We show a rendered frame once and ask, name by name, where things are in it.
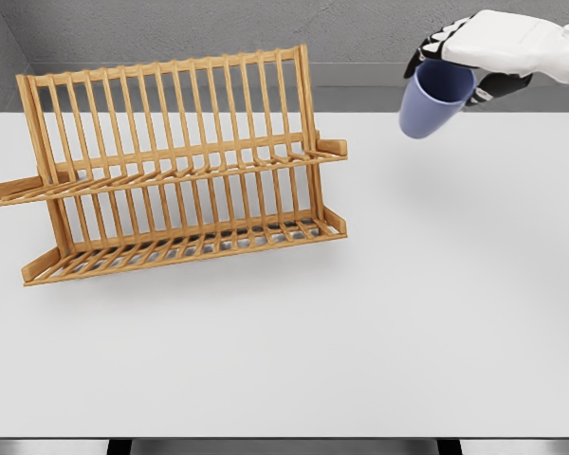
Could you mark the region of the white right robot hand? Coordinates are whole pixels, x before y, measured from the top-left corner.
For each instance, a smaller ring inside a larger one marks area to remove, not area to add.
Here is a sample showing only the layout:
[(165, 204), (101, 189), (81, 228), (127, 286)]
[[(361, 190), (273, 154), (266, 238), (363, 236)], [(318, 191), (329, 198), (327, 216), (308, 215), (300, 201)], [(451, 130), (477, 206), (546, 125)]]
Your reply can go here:
[(528, 35), (540, 19), (483, 9), (428, 36), (404, 72), (410, 78), (428, 59), (488, 72), (476, 85), (466, 106), (475, 106), (525, 89), (532, 81)]

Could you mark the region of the blue plastic cup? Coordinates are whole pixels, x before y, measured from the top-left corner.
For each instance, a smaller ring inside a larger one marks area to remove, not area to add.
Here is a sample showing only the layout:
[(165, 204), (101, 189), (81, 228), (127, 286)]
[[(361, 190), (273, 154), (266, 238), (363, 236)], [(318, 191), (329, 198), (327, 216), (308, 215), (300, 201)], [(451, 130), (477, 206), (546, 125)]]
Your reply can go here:
[(411, 138), (431, 135), (461, 110), (475, 86), (472, 69), (427, 59), (407, 84), (399, 112), (400, 129)]

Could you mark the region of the wooden two-tier dish rack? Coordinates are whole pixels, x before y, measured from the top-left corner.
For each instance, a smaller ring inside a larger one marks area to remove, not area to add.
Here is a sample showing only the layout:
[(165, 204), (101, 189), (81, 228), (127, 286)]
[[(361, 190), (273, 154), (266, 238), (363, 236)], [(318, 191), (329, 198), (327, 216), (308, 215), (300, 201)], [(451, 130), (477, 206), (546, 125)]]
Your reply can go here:
[(346, 236), (320, 166), (305, 45), (17, 79), (37, 173), (0, 207), (43, 201), (56, 245), (26, 285)]

